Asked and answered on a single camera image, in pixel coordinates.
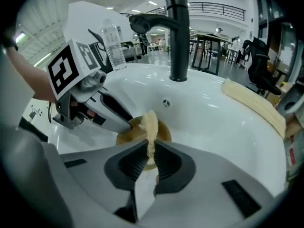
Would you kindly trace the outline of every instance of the plastic bottle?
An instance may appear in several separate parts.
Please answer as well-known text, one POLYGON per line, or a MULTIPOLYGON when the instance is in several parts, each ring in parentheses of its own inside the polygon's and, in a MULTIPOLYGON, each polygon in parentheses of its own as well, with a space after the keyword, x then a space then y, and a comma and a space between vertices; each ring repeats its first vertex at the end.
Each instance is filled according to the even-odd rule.
POLYGON ((101 34, 113 70, 118 71, 126 68, 127 63, 124 59, 124 53, 120 44, 118 30, 111 20, 106 19, 104 21, 101 34))

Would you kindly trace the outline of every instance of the black office chair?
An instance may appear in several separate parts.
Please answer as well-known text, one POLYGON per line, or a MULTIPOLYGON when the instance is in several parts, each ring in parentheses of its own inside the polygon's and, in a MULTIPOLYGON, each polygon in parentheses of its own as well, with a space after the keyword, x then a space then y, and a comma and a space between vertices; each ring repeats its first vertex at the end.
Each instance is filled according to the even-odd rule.
POLYGON ((281 90, 276 87, 276 78, 267 70, 267 61, 269 57, 266 44, 263 41, 254 38, 253 42, 245 40, 243 50, 246 48, 247 50, 243 53, 242 59, 247 62, 248 60, 245 60, 245 56, 246 54, 248 56, 251 54, 252 64, 248 69, 248 74, 250 81, 258 88, 256 93, 264 94, 265 91, 268 90, 275 95, 281 95, 281 90))

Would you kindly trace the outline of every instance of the black faucet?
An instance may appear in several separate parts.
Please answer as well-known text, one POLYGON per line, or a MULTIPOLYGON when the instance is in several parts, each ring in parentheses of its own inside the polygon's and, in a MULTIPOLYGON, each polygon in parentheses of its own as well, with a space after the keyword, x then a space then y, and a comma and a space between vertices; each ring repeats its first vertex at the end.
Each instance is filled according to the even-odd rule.
POLYGON ((168 17, 157 14, 136 14, 129 17, 130 26, 138 34, 154 26, 170 29, 171 75, 173 81, 187 80, 189 62, 189 12, 187 0, 166 0, 168 17))

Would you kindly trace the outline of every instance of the sink basin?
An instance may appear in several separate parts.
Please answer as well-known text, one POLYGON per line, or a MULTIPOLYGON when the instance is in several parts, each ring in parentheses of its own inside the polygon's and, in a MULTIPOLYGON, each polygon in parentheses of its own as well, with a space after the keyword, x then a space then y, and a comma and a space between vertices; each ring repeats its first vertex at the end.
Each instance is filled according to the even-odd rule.
MULTIPOLYGON (((276 196, 284 189, 283 140, 260 115, 224 95, 223 78, 188 70, 186 82, 169 79, 170 67, 128 64, 107 75, 105 88, 133 117, 151 109, 165 122, 172 141, 218 154, 260 181, 276 196)), ((53 123, 49 142, 59 153, 115 145, 116 133, 85 120, 74 130, 53 123)))

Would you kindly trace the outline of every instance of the human arm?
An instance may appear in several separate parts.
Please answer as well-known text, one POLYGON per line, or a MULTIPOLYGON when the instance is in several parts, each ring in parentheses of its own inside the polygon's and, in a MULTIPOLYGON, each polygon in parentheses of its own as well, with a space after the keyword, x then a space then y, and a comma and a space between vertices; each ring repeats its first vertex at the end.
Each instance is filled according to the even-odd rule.
POLYGON ((33 67, 19 52, 16 51, 15 47, 7 48, 6 53, 18 73, 34 90, 34 98, 54 103, 55 96, 47 73, 41 69, 33 67))

